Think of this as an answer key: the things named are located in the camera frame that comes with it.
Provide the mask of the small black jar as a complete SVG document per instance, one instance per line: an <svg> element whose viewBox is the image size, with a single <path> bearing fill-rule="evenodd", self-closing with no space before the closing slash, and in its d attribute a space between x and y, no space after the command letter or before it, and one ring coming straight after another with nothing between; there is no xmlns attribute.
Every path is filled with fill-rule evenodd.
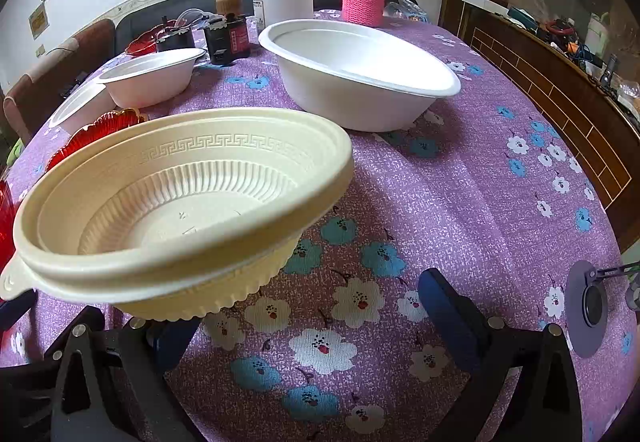
<svg viewBox="0 0 640 442"><path fill-rule="evenodd" d="M194 38L191 28L183 26L176 28L175 26L166 26L155 35L156 51L168 51L194 47Z"/></svg>

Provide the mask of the cream plastic bowl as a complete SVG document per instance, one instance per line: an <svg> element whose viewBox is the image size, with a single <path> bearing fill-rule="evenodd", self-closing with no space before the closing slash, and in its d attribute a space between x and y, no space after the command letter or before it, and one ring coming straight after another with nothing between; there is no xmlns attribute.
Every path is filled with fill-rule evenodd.
<svg viewBox="0 0 640 442"><path fill-rule="evenodd" d="M352 180L352 143L305 112L229 108L126 128L26 195L1 296L29 289L187 320L244 300Z"/></svg>

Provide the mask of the large white foam bowl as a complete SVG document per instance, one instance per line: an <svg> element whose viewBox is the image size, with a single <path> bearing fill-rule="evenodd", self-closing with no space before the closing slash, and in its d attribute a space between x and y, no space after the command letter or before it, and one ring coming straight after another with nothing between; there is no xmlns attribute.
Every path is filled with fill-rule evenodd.
<svg viewBox="0 0 640 442"><path fill-rule="evenodd" d="M284 88L298 106L346 129L405 128L461 89L433 54L375 28L287 20L267 26L258 42L277 57Z"/></svg>

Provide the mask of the purple floral tablecloth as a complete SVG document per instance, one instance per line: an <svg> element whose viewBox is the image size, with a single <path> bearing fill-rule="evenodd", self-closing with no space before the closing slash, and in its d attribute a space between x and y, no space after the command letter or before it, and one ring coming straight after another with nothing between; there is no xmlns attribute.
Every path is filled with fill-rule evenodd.
<svg viewBox="0 0 640 442"><path fill-rule="evenodd" d="M435 267L517 329L564 324L567 271L620 262L591 169L506 77L430 24L386 31L460 92L352 136L348 192L270 283L209 315L168 380L212 441L422 441L466 377L420 305Z"/></svg>

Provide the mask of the small wall plaque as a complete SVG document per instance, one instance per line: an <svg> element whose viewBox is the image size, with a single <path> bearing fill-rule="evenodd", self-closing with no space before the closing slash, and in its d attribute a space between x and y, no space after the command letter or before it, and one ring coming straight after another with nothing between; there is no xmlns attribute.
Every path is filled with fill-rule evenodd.
<svg viewBox="0 0 640 442"><path fill-rule="evenodd" d="M43 2L29 16L28 24L33 39L37 39L48 28L49 20Z"/></svg>

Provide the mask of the wooden sideboard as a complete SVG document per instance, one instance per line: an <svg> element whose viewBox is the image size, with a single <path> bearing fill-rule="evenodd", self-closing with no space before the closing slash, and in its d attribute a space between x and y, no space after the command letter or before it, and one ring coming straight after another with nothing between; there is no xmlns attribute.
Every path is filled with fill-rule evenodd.
<svg viewBox="0 0 640 442"><path fill-rule="evenodd" d="M639 240L639 132L614 100L567 58L507 20L469 6L460 36L532 100L574 153L618 247Z"/></svg>

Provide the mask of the black sofa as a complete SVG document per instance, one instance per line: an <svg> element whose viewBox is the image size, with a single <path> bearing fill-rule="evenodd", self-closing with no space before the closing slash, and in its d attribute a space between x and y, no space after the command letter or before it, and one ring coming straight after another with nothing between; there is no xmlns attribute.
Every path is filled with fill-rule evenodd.
<svg viewBox="0 0 640 442"><path fill-rule="evenodd" d="M214 12L216 0L165 0L156 4L139 9L124 17L115 28L115 52L121 54L122 51L142 33L161 24L163 17L174 20L184 10L198 8L201 10ZM342 0L314 0L314 10L342 8ZM242 0L242 13L252 16L253 0Z"/></svg>

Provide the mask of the small white foam bowl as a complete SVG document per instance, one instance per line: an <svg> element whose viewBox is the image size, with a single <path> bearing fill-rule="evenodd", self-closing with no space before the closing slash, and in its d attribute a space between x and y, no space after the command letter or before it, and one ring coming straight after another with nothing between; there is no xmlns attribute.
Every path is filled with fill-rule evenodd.
<svg viewBox="0 0 640 442"><path fill-rule="evenodd" d="M201 48L154 52L105 71L99 82L120 108L143 109L165 102L188 87Z"/></svg>

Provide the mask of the red gold-rimmed plate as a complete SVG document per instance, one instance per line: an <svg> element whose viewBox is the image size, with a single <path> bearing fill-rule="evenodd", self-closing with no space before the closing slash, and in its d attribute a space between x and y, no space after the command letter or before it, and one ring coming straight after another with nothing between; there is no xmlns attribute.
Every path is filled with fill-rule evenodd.
<svg viewBox="0 0 640 442"><path fill-rule="evenodd" d="M64 161L66 157L74 154L83 147L102 139L114 132L144 123L148 117L141 114L137 109L125 109L110 111L102 114L93 123L81 127L73 136L68 139L63 147L60 147L47 162L46 170L49 171L54 166Z"/></svg>

